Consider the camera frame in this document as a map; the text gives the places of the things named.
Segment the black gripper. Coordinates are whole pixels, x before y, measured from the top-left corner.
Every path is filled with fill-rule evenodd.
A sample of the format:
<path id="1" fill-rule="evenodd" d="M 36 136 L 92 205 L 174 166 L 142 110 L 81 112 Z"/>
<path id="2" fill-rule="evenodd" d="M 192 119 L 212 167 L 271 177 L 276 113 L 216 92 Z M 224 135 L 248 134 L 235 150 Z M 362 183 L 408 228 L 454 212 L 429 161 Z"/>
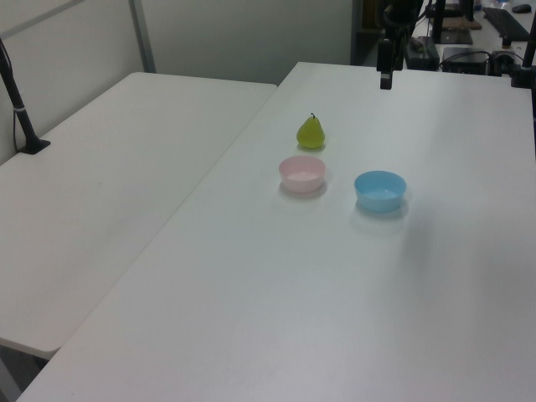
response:
<path id="1" fill-rule="evenodd" d="M 378 41 L 376 70 L 380 72 L 380 89 L 391 90 L 394 68 L 394 42 L 383 38 Z"/>

